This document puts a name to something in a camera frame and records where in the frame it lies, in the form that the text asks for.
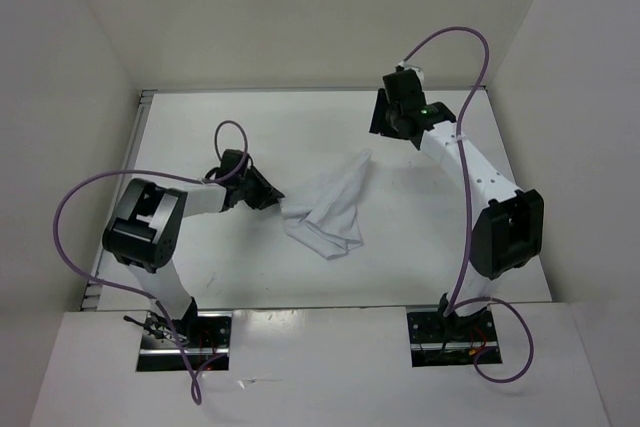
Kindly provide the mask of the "white skirt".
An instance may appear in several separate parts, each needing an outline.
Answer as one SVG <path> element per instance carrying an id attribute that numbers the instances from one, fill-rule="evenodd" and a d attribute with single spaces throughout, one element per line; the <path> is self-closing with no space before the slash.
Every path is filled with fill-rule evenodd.
<path id="1" fill-rule="evenodd" d="M 366 148 L 286 193 L 279 202 L 285 233 L 326 260 L 361 247 L 357 203 L 371 156 Z"/>

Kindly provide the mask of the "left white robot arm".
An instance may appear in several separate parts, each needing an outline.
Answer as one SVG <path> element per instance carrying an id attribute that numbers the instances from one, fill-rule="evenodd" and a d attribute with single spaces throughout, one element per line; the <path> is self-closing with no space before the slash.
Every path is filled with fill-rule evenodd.
<path id="1" fill-rule="evenodd" d="M 223 213 L 240 202 L 264 210 L 283 198 L 251 156 L 234 149 L 225 150 L 219 165 L 196 186 L 165 188 L 132 179 L 107 223 L 102 244 L 151 296 L 148 331 L 184 347 L 201 330 L 195 298 L 183 286 L 173 262 L 184 219 Z"/>

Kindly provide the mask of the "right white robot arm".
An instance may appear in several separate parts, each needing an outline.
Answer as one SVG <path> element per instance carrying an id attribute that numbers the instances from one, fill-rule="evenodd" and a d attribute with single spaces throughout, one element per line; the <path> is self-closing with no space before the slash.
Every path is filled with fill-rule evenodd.
<path id="1" fill-rule="evenodd" d="M 463 266 L 444 295 L 438 327 L 450 340 L 473 328 L 499 279 L 539 255 L 544 201 L 503 176 L 466 137 L 459 118 L 443 103 L 429 103 L 418 73 L 399 66 L 383 77 L 370 132 L 409 141 L 437 163 L 465 195 Z"/>

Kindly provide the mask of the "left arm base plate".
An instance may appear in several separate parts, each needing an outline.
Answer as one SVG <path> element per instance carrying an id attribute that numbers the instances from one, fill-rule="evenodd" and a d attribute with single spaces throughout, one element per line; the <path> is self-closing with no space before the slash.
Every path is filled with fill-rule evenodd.
<path id="1" fill-rule="evenodd" d="M 143 328 L 137 372 L 186 371 L 176 340 L 169 328 L 148 312 L 143 322 L 128 320 Z M 230 362 L 232 332 L 231 311 L 200 311 L 195 332 L 187 338 L 179 334 L 179 343 L 194 371 L 227 371 Z"/>

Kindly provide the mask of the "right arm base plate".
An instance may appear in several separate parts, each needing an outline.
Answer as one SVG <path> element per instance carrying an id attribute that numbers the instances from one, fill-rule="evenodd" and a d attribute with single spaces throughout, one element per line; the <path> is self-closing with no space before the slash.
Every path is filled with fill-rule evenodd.
<path id="1" fill-rule="evenodd" d="M 484 309 L 470 322 L 448 330 L 435 307 L 406 312 L 413 368 L 501 364 L 492 313 Z"/>

